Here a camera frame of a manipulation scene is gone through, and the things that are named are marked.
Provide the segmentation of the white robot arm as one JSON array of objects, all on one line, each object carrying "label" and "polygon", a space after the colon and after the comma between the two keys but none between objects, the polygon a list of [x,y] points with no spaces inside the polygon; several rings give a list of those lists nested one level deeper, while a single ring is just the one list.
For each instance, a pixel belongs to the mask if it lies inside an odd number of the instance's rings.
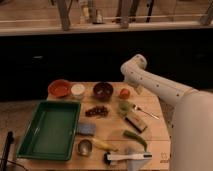
[{"label": "white robot arm", "polygon": [[120,70],[126,83],[174,107],[169,171],[213,171],[213,93],[152,74],[146,66],[146,58],[136,54]]}]

